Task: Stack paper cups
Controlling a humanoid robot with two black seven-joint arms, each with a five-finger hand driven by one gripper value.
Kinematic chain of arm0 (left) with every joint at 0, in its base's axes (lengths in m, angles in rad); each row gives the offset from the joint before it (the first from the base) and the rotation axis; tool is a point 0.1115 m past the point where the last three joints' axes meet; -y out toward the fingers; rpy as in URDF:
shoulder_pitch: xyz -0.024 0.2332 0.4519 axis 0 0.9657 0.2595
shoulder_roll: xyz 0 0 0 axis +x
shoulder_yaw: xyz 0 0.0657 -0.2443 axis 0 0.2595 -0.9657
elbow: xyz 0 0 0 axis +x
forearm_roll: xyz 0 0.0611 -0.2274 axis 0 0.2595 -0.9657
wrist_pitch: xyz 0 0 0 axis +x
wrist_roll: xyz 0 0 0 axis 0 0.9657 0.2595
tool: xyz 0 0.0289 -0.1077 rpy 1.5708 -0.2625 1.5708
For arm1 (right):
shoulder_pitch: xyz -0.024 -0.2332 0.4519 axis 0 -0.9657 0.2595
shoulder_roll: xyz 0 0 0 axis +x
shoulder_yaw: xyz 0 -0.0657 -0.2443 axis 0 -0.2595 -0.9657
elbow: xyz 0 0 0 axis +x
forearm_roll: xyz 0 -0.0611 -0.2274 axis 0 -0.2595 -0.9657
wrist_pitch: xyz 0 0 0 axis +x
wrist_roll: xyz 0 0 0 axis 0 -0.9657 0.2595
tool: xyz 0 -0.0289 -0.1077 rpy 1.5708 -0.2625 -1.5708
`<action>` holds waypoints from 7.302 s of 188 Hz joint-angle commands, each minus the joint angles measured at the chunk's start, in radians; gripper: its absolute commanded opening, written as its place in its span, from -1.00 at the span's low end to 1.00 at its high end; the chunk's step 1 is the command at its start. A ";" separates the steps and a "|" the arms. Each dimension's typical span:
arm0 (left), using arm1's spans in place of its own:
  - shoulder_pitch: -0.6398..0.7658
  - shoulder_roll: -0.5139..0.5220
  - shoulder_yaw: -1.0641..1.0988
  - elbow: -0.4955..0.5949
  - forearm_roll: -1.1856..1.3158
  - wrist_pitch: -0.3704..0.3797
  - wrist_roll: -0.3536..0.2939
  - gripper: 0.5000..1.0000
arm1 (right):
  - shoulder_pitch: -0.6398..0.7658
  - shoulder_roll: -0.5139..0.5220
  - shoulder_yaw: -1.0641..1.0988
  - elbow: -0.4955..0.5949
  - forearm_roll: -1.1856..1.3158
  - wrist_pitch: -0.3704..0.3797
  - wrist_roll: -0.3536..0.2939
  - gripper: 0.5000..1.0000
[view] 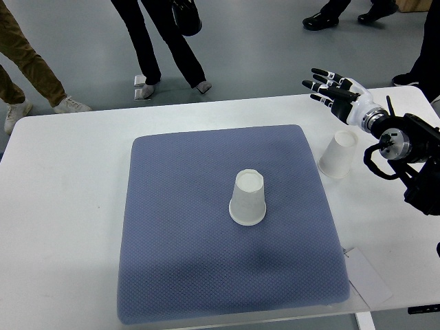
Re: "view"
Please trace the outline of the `white robotic hand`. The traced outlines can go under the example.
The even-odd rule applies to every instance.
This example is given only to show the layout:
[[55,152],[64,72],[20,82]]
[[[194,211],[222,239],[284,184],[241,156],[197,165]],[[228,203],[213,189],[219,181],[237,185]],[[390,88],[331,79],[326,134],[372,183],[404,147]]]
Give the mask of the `white robotic hand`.
[[312,91],[326,91],[331,99],[318,94],[311,94],[310,98],[332,106],[331,112],[343,123],[370,130],[376,119],[386,115],[385,109],[374,103],[372,94],[356,80],[324,69],[311,68],[311,72],[315,80],[324,82],[303,80],[302,85]]

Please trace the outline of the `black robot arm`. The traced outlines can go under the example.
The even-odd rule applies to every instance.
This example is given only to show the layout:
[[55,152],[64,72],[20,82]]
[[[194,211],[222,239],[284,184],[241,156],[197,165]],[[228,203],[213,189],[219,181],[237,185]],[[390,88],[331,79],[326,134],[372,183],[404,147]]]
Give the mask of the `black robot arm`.
[[388,181],[400,179],[404,201],[425,215],[439,215],[439,129],[411,113],[395,114],[352,78],[313,68],[302,85],[311,98],[330,108],[346,125],[357,126],[377,139],[364,152],[367,168]]

